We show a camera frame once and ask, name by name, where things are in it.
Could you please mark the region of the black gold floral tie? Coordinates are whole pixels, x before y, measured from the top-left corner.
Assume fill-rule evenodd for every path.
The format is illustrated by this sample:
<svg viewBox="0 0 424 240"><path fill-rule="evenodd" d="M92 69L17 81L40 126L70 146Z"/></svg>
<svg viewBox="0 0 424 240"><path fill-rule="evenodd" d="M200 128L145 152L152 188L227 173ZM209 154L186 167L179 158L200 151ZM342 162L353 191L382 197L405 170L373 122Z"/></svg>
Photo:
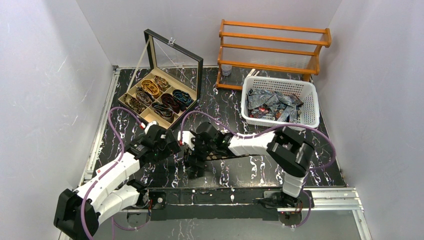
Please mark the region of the black gold floral tie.
<svg viewBox="0 0 424 240"><path fill-rule="evenodd" d="M243 157L255 157L258 154L234 155L229 151L211 151L209 153L198 153L188 150L184 153L184 165L188 167L204 169L207 161L220 161L229 159L238 159Z"/></svg>

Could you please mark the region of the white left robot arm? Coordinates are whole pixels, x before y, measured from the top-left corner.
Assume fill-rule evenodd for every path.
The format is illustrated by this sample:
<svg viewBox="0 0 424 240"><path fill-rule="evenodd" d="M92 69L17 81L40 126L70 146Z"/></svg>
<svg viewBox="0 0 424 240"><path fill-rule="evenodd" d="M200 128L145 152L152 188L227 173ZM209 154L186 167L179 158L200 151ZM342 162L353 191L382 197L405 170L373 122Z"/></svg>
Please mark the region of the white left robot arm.
<svg viewBox="0 0 424 240"><path fill-rule="evenodd" d="M115 160L97 169L95 177L59 195L54 226L73 240L91 240L99 226L119 211L150 206L148 187L130 176L145 164L160 162L180 151L171 130L149 124Z"/></svg>

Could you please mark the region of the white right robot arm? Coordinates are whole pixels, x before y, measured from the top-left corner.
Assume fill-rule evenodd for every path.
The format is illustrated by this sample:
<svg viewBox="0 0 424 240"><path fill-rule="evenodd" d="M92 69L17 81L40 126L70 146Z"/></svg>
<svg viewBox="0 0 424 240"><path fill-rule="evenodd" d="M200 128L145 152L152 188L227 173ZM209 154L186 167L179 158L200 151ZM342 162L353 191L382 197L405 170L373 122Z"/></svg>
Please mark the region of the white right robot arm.
<svg viewBox="0 0 424 240"><path fill-rule="evenodd" d="M185 147L185 161L200 168L207 160L267 156L284 171L282 193L297 199L310 167L314 146L287 125L275 126L262 134L237 135L223 132L210 122L201 123L195 131L178 133L178 142Z"/></svg>

